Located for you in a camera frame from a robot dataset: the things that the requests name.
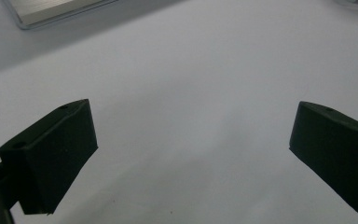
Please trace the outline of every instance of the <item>screw hole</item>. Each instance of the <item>screw hole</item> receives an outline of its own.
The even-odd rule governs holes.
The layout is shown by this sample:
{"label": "screw hole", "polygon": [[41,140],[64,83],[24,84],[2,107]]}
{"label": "screw hole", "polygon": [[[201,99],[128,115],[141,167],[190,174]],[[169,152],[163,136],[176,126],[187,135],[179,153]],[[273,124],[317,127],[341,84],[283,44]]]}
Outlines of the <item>screw hole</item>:
{"label": "screw hole", "polygon": [[25,142],[19,142],[13,145],[14,148],[22,148],[26,145]]}

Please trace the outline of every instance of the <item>white surface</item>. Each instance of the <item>white surface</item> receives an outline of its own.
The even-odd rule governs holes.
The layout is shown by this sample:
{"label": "white surface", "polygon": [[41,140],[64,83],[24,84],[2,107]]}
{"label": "white surface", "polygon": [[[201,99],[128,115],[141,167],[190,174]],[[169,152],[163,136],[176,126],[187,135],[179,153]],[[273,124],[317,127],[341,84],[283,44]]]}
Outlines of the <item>white surface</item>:
{"label": "white surface", "polygon": [[358,11],[125,0],[22,32],[0,3],[0,146],[82,98],[99,150],[17,223],[358,223],[288,149],[300,100],[358,119]]}

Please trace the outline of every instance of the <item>white table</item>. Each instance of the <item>white table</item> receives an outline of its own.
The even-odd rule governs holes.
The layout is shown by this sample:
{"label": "white table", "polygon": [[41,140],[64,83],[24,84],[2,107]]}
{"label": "white table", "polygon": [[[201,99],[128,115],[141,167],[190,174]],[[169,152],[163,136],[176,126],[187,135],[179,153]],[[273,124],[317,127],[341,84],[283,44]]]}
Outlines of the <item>white table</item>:
{"label": "white table", "polygon": [[358,223],[288,149],[299,101],[358,119],[358,11],[331,0],[122,0],[35,32],[0,2],[0,146],[89,98],[99,149],[18,224]]}

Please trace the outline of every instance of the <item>metal object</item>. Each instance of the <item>metal object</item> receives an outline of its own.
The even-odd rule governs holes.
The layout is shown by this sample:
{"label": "metal object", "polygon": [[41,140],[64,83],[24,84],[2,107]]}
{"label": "metal object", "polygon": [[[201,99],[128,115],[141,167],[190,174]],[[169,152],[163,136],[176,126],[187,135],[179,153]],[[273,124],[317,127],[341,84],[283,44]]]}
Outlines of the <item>metal object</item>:
{"label": "metal object", "polygon": [[4,0],[21,29],[33,29],[117,0]]}
{"label": "metal object", "polygon": [[358,121],[301,102],[290,150],[358,212]]}
{"label": "metal object", "polygon": [[13,223],[9,209],[50,214],[98,148],[90,103],[58,107],[0,147],[0,224]]}

